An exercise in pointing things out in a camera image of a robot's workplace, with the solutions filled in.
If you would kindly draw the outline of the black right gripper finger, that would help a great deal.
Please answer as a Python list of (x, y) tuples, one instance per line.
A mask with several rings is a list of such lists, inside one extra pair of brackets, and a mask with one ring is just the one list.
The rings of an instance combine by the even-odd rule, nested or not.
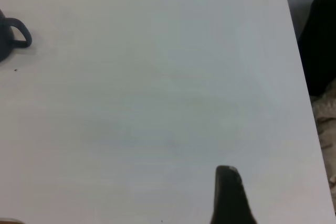
[(243, 181), (235, 167), (216, 168), (211, 223), (257, 223), (250, 209)]

